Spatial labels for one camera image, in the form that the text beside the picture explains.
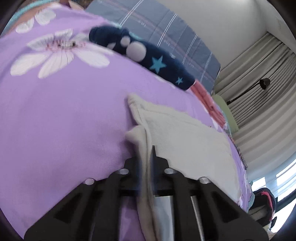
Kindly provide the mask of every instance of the lamp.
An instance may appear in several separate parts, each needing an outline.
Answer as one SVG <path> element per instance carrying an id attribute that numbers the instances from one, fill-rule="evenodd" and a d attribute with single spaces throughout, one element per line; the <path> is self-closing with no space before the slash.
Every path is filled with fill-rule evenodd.
<path id="1" fill-rule="evenodd" d="M 251 89 L 253 89 L 254 87 L 256 87 L 257 85 L 260 85 L 261 88 L 263 90 L 266 90 L 267 87 L 270 85 L 270 79 L 269 78 L 264 78 L 259 80 L 258 83 L 255 83 L 254 85 L 252 85 L 250 88 L 248 88 L 246 91 L 244 91 L 243 93 L 241 93 L 238 97 L 235 97 L 232 100 L 229 100 L 226 102 L 227 105 L 231 104 L 233 101 L 236 101 L 238 98 L 242 97 L 244 94 L 248 93 Z"/>

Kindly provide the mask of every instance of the wall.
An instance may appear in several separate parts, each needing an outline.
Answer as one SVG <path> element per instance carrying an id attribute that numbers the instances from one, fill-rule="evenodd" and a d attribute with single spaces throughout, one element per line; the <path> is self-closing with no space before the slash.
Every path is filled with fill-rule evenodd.
<path id="1" fill-rule="evenodd" d="M 267 0 L 256 0 L 268 32 L 296 53 L 296 40 L 278 11 Z"/>
<path id="2" fill-rule="evenodd" d="M 176 12 L 227 66 L 265 33 L 255 0 L 158 0 Z"/>

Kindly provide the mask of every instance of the green pillow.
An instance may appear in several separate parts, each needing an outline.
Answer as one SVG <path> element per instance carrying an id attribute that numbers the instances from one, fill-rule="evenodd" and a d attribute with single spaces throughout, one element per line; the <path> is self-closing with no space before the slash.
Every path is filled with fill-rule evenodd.
<path id="1" fill-rule="evenodd" d="M 226 102 L 222 99 L 220 95 L 213 95 L 212 98 L 226 115 L 230 130 L 231 130 L 231 134 L 238 132 L 239 127 L 237 126 L 237 122 L 235 121 L 233 115 L 231 114 L 231 111 L 228 108 Z"/>

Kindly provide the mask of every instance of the blue star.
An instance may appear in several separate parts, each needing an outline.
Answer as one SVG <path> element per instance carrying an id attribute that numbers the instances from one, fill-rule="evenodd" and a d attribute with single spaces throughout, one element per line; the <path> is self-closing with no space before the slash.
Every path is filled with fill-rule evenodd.
<path id="1" fill-rule="evenodd" d="M 154 69 L 155 72 L 158 74 L 161 68 L 166 67 L 166 64 L 162 63 L 163 57 L 161 56 L 159 59 L 152 57 L 153 65 L 149 68 L 150 70 Z"/>
<path id="2" fill-rule="evenodd" d="M 176 81 L 176 84 L 179 85 L 179 84 L 183 83 L 183 80 L 182 80 L 182 79 L 183 79 L 183 78 L 179 78 L 179 77 L 178 77 L 178 80 Z"/>

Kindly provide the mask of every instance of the beige curtain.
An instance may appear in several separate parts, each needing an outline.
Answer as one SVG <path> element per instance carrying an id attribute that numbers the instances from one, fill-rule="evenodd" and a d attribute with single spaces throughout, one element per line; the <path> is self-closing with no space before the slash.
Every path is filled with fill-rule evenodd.
<path id="1" fill-rule="evenodd" d="M 228 101 L 269 78 L 270 86 L 258 85 L 229 108 L 240 128 L 234 140 L 255 180 L 274 170 L 296 152 L 296 55 L 267 33 L 224 68 L 214 90 Z"/>

